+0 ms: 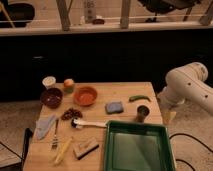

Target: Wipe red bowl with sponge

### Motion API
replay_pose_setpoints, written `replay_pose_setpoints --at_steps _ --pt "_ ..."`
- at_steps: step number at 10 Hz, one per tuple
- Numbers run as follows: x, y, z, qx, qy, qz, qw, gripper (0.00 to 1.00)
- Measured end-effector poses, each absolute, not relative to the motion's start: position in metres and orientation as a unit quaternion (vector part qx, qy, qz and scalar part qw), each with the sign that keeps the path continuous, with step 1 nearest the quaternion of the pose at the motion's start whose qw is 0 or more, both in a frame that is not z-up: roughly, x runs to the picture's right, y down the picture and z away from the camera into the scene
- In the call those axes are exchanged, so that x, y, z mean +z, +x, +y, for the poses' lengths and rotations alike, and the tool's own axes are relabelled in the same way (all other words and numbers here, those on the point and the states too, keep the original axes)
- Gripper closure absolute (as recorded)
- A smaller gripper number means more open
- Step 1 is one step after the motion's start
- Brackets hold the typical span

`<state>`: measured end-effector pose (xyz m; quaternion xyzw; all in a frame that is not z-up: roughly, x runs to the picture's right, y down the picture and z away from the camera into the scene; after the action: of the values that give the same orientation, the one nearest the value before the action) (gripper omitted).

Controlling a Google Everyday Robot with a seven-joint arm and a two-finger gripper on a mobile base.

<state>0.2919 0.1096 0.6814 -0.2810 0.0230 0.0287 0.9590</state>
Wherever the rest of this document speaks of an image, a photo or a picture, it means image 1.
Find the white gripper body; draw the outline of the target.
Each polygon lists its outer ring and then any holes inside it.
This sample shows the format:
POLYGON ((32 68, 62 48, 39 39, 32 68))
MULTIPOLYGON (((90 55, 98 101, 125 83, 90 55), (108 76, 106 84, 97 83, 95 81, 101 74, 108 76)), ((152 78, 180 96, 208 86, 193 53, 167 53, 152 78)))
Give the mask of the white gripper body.
POLYGON ((164 110, 172 110, 185 102, 185 98, 170 87, 164 87, 157 97, 164 110))

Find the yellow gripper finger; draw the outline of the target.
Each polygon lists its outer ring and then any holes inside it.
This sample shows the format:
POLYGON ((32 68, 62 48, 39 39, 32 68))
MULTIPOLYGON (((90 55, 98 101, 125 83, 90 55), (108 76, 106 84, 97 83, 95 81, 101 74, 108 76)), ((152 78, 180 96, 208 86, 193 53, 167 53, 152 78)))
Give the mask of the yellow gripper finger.
POLYGON ((163 123, 168 125, 176 116, 176 111, 164 110, 162 113, 163 123))

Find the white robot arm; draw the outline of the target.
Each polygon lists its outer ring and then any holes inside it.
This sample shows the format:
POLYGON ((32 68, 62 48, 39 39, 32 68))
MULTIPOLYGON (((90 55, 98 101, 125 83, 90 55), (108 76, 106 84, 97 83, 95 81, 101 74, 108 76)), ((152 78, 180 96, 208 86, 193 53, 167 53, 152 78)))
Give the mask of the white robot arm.
POLYGON ((157 95, 163 124, 168 125, 176 115, 175 107, 190 100, 213 115, 213 88, 205 84, 207 67, 192 62, 170 70, 165 77, 166 86, 157 95))

